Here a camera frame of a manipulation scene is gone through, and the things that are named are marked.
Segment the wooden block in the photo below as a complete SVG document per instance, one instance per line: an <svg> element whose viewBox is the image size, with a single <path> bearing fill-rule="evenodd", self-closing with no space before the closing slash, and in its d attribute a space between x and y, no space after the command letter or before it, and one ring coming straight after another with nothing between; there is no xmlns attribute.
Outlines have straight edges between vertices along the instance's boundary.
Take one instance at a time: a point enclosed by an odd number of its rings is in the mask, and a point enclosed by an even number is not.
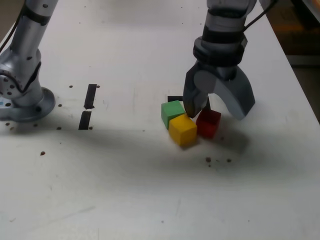
<svg viewBox="0 0 320 240"><path fill-rule="evenodd" d="M191 145L197 140L197 125L183 114L169 122L169 134L179 146Z"/></svg>
<svg viewBox="0 0 320 240"><path fill-rule="evenodd" d="M202 110L196 120L198 134L204 138L212 139L218 130L220 119L220 112L210 109Z"/></svg>
<svg viewBox="0 0 320 240"><path fill-rule="evenodd" d="M185 113L186 112L184 108L181 106L181 103L178 100L161 104L161 118L166 129L169 128L169 122L171 119L174 119Z"/></svg>

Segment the white table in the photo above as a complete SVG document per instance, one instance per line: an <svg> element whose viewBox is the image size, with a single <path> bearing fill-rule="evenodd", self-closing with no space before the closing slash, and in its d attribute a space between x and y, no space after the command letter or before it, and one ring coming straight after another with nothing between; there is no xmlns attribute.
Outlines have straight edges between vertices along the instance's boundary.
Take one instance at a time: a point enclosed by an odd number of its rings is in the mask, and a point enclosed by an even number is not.
<svg viewBox="0 0 320 240"><path fill-rule="evenodd" d="M320 127L265 17L240 64L249 115L233 119L212 95L215 140L182 150L169 138L161 103L182 95L206 11L199 0L58 3L40 82L62 107L38 127L0 125L1 240L319 239ZM100 86L93 130L79 131L88 84Z"/></svg>

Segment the floor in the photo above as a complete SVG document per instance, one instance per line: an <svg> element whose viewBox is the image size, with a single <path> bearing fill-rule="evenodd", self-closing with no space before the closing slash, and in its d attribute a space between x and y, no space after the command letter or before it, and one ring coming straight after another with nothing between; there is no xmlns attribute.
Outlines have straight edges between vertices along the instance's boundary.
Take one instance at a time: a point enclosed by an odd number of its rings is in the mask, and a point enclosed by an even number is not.
<svg viewBox="0 0 320 240"><path fill-rule="evenodd" d="M0 39L3 39L15 22L24 0L0 0ZM300 85L320 121L320 68L294 68Z"/></svg>

